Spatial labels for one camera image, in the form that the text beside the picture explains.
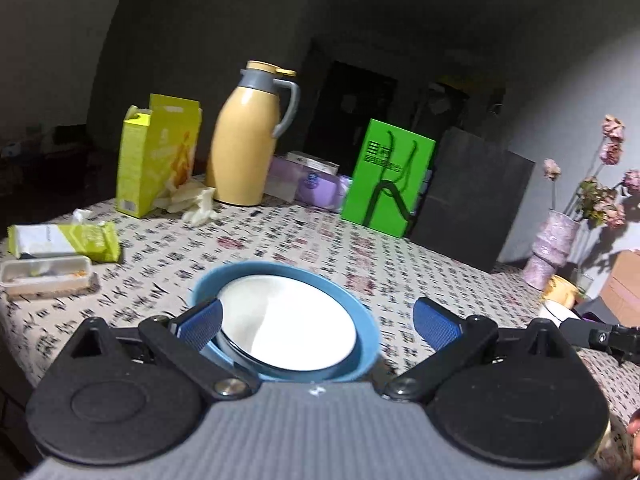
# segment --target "green box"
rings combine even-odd
[[[201,120],[199,102],[159,94],[151,94],[149,110],[127,115],[118,159],[117,211],[141,218],[154,208],[156,198],[191,178]]]
[[[427,137],[372,119],[342,218],[403,236],[435,144]]]

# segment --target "open cardboard box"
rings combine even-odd
[[[622,251],[600,297],[625,326],[640,326],[640,251]]]

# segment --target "green gift bag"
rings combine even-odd
[[[342,218],[392,236],[404,235],[434,140],[371,120]]]

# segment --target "tablecloth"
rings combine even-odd
[[[176,215],[131,218],[117,213],[113,200],[91,209],[92,221],[116,223],[124,252],[121,262],[96,265],[94,285],[83,294],[0,300],[3,336],[33,384],[83,319],[99,316],[111,326],[135,326],[153,314],[176,316],[188,308],[199,277],[228,262],[282,262],[344,286],[377,320],[382,357],[395,372],[433,352],[412,325],[412,306],[421,296],[459,316],[482,314],[512,328],[526,326],[540,306],[540,293],[520,279],[518,269],[498,265],[488,274],[311,206],[276,199],[252,208],[221,205],[220,218],[198,228]],[[70,218],[68,214],[54,222]],[[7,258],[12,256],[4,241],[0,260]],[[624,426],[640,407],[639,369],[630,363],[619,367],[598,352],[579,353],[607,397],[612,415],[612,439],[596,460],[618,478],[626,478],[631,447]]]

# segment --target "pink vase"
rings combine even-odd
[[[567,215],[549,211],[531,247],[533,256],[522,271],[526,283],[537,290],[545,288],[556,269],[566,263],[579,226],[579,222]]]

